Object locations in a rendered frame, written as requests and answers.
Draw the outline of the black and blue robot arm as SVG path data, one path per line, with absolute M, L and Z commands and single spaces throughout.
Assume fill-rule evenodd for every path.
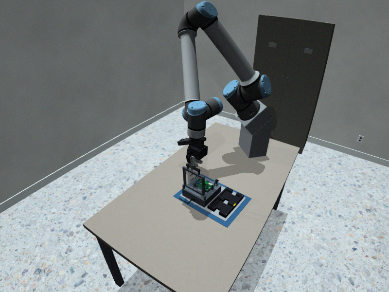
M 186 16 L 185 16 L 186 15 Z M 255 71 L 227 30 L 219 21 L 217 9 L 203 1 L 188 11 L 180 21 L 178 37 L 181 39 L 185 108 L 183 118 L 188 122 L 187 134 L 194 139 L 205 136 L 206 120 L 223 109 L 221 100 L 212 97 L 201 101 L 199 93 L 195 37 L 200 27 L 213 42 L 225 60 L 240 78 L 228 83 L 223 96 L 243 120 L 253 118 L 260 110 L 257 100 L 271 95 L 271 82 L 267 75 Z

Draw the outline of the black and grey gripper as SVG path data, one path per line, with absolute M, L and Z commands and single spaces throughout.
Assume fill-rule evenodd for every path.
M 208 154 L 208 146 L 204 145 L 206 137 L 200 139 L 189 138 L 193 141 L 193 144 L 190 144 L 187 148 L 186 159 L 191 170 L 193 170 L 193 166 L 198 167 L 198 164 L 202 164 L 201 159 Z

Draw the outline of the green circuit board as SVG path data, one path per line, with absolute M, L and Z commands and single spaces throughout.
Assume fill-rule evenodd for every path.
M 209 182 L 207 182 L 207 181 L 205 181 L 205 189 L 206 189 L 206 191 L 208 191 L 212 186 L 214 186 L 214 185 L 209 183 Z

